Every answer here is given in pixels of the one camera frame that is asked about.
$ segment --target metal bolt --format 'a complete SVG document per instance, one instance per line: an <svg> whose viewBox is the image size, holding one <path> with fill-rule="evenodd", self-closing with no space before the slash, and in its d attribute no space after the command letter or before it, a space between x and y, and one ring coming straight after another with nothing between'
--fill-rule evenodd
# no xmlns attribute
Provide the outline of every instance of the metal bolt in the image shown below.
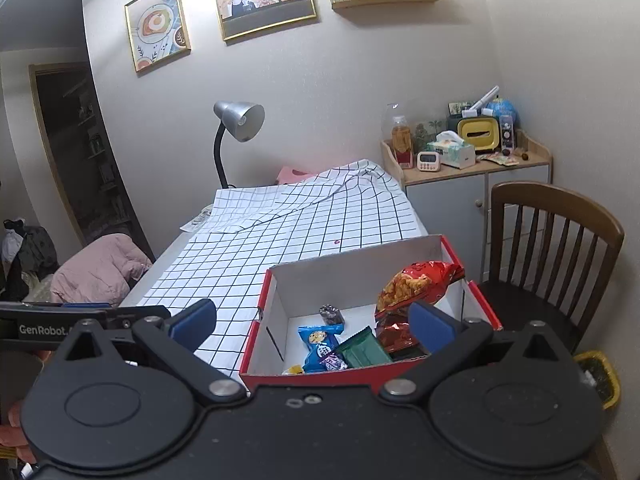
<svg viewBox="0 0 640 480"><path fill-rule="evenodd" d="M305 397L305 402L307 404L320 404L322 402L322 397L311 394Z"/></svg>
<svg viewBox="0 0 640 480"><path fill-rule="evenodd" d="M305 403L300 399L287 399L287 402L285 402L285 404L290 408L302 408L302 406L305 405Z"/></svg>
<svg viewBox="0 0 640 480"><path fill-rule="evenodd" d="M209 391L218 397L228 397L235 395L241 389L242 386L232 379L219 379L217 381L213 381L209 385Z"/></svg>
<svg viewBox="0 0 640 480"><path fill-rule="evenodd" d="M391 395L411 395L417 386L409 379L391 379L385 383L385 390Z"/></svg>

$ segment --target hand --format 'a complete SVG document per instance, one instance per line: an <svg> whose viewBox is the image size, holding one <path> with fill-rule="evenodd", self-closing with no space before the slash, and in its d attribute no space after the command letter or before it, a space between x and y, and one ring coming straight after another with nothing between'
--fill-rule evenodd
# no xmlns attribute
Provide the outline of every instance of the hand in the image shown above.
<svg viewBox="0 0 640 480"><path fill-rule="evenodd" d="M16 402L9 410L9 425L0 426L0 444L6 447L15 447L18 458L23 462L35 464L36 457L29 448L27 438L20 426L20 408L22 401Z"/></svg>

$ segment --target chair backrest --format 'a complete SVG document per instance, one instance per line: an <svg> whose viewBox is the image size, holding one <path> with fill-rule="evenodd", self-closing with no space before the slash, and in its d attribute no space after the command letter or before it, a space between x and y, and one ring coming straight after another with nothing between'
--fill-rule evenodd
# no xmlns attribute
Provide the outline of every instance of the chair backrest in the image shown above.
<svg viewBox="0 0 640 480"><path fill-rule="evenodd" d="M531 289L535 294L538 293L542 276L545 272L545 264L551 245L556 217L564 218L562 235L558 243L558 249L553 260L553 266L549 274L548 283L544 293L545 301L549 301L549 297L554 290L556 279L558 278L561 270L562 257L567 243L570 223L573 221L578 224L578 232L575 237L574 248L572 249L568 266L564 274L564 280L562 280L562 285L556 301L557 308L562 308L562 302L564 301L569 285L572 281L576 264L578 263L578 256L580 254L580 245L582 243L584 230L587 229L593 233L593 238L591 239L589 250L582 267L582 272L580 273L574 294L566 311L566 316L568 318L571 318L574 314L575 307L578 305L584 286L587 283L587 278L593 263L593 257L596 253L598 240L603 240L604 243L606 243L606 251L600 264L600 269L598 270L591 295L586 302L578 323L576 324L580 333L584 334L596 312L600 300L602 299L607 283L609 283L613 267L616 264L620 248L622 247L622 242L625 239L625 232L622 229L622 225L620 225L620 222L618 222L618 220L600 204L579 193L562 189L561 187L550 186L549 184L540 184L538 182L506 182L504 184L497 184L492 189L491 195L492 231L491 260L489 268L490 282L496 282L500 279L502 243L504 240L504 207L508 204L515 204L518 206L507 273L508 283L511 283L513 280L513 271L518 257L518 247L520 245L522 232L523 208L530 207L534 210L529 238L527 240L527 249L522 266L522 273L520 275L520 283L518 284L520 288L524 288L529 274L529 267L536 245L540 211L545 213L542 244L540 246L538 263L536 265L535 276Z"/></svg>

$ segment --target globe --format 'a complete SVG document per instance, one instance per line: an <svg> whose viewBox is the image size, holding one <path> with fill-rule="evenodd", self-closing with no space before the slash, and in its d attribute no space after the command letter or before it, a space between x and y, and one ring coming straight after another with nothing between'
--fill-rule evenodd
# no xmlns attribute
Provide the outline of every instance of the globe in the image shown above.
<svg viewBox="0 0 640 480"><path fill-rule="evenodd" d="M507 101L507 99L502 99L501 97L495 98L486 106L486 108L495 112L497 116L496 119L499 119L501 115L510 115L513 117L513 125L516 128L520 127L518 112L516 111L515 106L513 106L510 101Z"/></svg>

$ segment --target doorway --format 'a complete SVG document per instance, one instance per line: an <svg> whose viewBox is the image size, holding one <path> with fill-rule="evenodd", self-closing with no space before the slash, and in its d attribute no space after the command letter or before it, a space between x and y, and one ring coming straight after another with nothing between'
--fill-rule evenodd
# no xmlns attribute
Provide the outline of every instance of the doorway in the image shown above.
<svg viewBox="0 0 640 480"><path fill-rule="evenodd" d="M29 72L51 173L80 241L124 233L154 261L111 151L89 64L30 65Z"/></svg>

